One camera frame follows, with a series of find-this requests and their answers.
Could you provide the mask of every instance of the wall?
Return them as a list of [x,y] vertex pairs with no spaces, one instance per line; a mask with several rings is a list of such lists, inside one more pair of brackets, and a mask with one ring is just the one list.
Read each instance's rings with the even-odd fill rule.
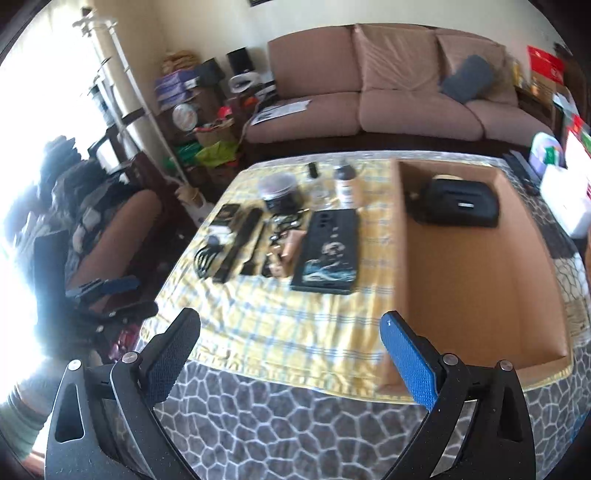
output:
[[455,28],[507,46],[528,68],[526,47],[553,51],[560,36],[527,0],[152,0],[167,46],[189,48],[202,60],[216,57],[229,71],[226,53],[252,48],[257,68],[267,70],[265,49],[273,38],[326,25],[402,22]]
[[[134,78],[148,106],[154,113],[158,113],[154,80],[161,76],[160,66],[166,54],[166,44],[153,5],[146,0],[93,0],[93,6],[99,15],[116,18],[117,36]],[[108,63],[109,73],[115,82],[123,113],[140,108],[111,36],[104,31],[97,37],[105,57],[112,58]],[[168,156],[147,118],[137,120],[129,130],[153,160],[161,161]]]

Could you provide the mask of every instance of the gray pillow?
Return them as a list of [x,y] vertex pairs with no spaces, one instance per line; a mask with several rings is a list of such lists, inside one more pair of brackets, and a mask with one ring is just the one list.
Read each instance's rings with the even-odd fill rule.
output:
[[441,92],[462,105],[495,82],[495,71],[480,55],[470,55],[457,72],[441,84]]

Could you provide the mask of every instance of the yellow tablecloth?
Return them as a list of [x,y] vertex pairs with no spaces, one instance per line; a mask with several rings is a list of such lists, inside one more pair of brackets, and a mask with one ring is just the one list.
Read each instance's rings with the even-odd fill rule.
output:
[[[209,367],[333,395],[410,401],[375,392],[384,352],[378,322],[394,306],[397,267],[389,228],[390,161],[359,160],[357,167],[365,207],[358,212],[359,272],[353,294],[294,292],[289,288],[291,279],[238,275],[256,235],[242,249],[226,284],[198,278],[193,258],[223,204],[262,206],[257,189],[262,176],[290,171],[303,184],[307,174],[305,164],[250,169],[238,175],[180,258],[158,295],[158,316],[142,328],[143,340],[163,332],[182,308],[191,307],[199,312],[202,328],[190,358]],[[327,177],[332,175],[330,163],[320,164],[319,169]],[[259,248],[259,265],[263,250]]]

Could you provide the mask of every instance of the cable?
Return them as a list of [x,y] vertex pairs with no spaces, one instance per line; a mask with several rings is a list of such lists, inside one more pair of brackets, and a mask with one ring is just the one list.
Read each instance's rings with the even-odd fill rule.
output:
[[201,279],[208,278],[207,272],[212,266],[217,255],[223,250],[220,239],[215,235],[207,237],[207,245],[198,250],[193,257],[193,267],[197,276]]
[[240,135],[240,140],[238,141],[238,146],[242,145],[242,142],[244,141],[244,138],[246,137],[246,129],[250,126],[250,124],[252,123],[252,121],[254,120],[254,118],[258,115],[259,110],[261,108],[261,105],[267,101],[267,99],[269,98],[269,93],[267,92],[265,94],[265,96],[263,97],[263,99],[261,101],[259,101],[256,105],[255,105],[255,109],[251,115],[251,117],[246,121],[246,123],[244,124],[244,126],[242,127],[242,134]]

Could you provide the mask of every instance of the black phone case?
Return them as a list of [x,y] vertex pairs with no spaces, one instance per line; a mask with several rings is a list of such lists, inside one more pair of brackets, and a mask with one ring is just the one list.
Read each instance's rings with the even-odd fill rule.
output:
[[357,211],[315,212],[295,265],[291,289],[348,295],[358,269]]

